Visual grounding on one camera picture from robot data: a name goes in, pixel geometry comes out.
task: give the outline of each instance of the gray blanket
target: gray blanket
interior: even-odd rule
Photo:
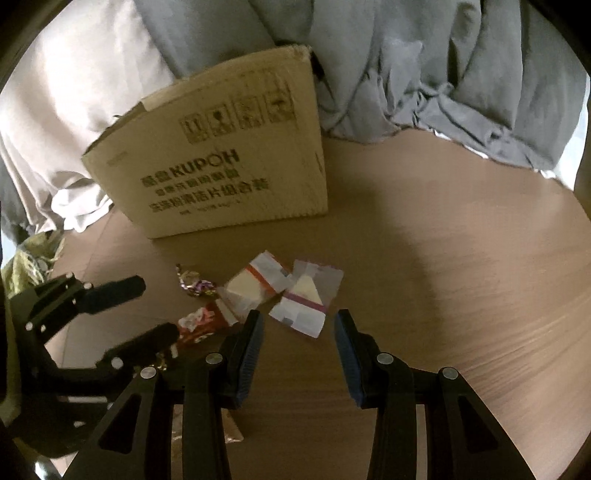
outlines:
[[[522,0],[135,0],[177,76],[308,44],[324,70],[320,122],[375,142],[436,129],[522,167],[552,169],[579,119],[585,72]]]

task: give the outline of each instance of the snack package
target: snack package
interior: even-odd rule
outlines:
[[[178,321],[179,346],[199,343],[218,330],[231,327],[238,320],[221,299],[211,301],[198,311]]]
[[[237,317],[244,320],[252,309],[291,285],[291,274],[273,255],[264,251],[256,256],[225,286],[217,289]]]
[[[269,315],[298,332],[318,338],[341,280],[342,270],[296,260],[292,286]]]

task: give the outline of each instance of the metal screw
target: metal screw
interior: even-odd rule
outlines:
[[[144,379],[153,378],[156,376],[156,369],[154,367],[145,367],[139,374]]]
[[[441,373],[445,378],[448,380],[455,380],[460,374],[457,372],[455,368],[452,367],[445,367]]]
[[[394,357],[389,353],[381,353],[376,357],[379,364],[389,365],[394,362]]]
[[[210,353],[207,357],[205,357],[205,361],[209,365],[217,365],[223,360],[223,355],[221,353]]]
[[[123,360],[121,358],[119,358],[118,356],[115,356],[111,359],[111,366],[115,370],[119,370],[123,366]]]

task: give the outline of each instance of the wooden floor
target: wooden floor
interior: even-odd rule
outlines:
[[[318,340],[266,319],[251,396],[235,415],[245,440],[228,449],[235,480],[366,477],[375,413],[348,397],[332,332],[339,308],[412,367],[458,368],[536,478],[558,479],[591,432],[591,222],[573,193],[427,132],[368,147],[327,140],[324,150],[322,218],[149,241],[114,211],[70,234],[56,274],[139,274],[148,289],[80,316],[65,348],[59,338],[52,348],[66,366],[91,365],[196,310],[177,262],[218,282],[265,249],[331,264],[345,278]]]

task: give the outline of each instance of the transparent plastic bag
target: transparent plastic bag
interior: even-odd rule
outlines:
[[[269,315],[294,330],[318,338],[343,275],[342,270],[333,267],[296,260],[292,285]]]
[[[257,255],[218,294],[237,317],[244,320],[252,309],[291,285],[291,273],[268,251]]]

